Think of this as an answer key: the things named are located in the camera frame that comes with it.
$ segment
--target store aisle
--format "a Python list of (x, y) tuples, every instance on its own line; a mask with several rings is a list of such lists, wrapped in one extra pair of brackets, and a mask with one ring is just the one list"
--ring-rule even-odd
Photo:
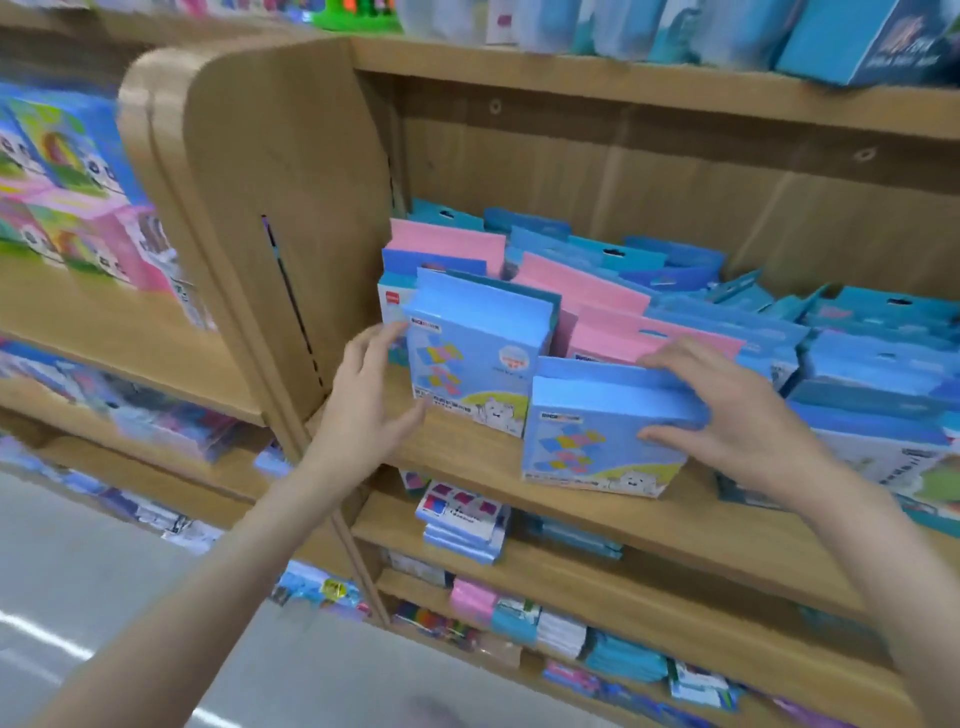
[[(31, 715), (194, 558), (0, 473), (0, 728)], [(610, 725), (368, 625), (265, 604), (190, 728), (389, 728), (417, 695), (470, 728)]]

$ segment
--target round sticker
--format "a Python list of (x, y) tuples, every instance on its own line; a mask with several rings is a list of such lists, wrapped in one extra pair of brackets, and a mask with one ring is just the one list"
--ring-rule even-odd
[(500, 350), (500, 363), (512, 372), (520, 372), (530, 366), (530, 357), (520, 347), (504, 347)]

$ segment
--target floor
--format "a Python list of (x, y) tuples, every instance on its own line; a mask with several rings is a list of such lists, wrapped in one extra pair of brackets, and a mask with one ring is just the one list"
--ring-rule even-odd
[[(195, 558), (0, 473), (0, 728), (28, 718)], [(610, 726), (428, 647), (303, 604), (260, 609), (189, 725), (388, 728), (421, 695), (442, 700), (470, 728)]]

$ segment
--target forearm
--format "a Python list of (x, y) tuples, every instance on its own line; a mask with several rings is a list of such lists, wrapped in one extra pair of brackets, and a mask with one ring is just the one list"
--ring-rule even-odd
[(881, 487), (833, 470), (829, 502), (807, 520), (863, 595), (931, 726), (960, 716), (957, 574)]
[(180, 584), (84, 665), (33, 728), (182, 726), (297, 547), (344, 489), (278, 482)]

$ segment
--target left hand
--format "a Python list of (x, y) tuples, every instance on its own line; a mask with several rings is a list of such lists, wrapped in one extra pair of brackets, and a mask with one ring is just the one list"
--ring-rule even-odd
[(337, 488), (355, 488), (422, 424), (427, 400), (417, 400), (395, 420), (388, 421), (383, 411), (387, 352), (406, 327), (379, 324), (347, 344), (302, 470)]

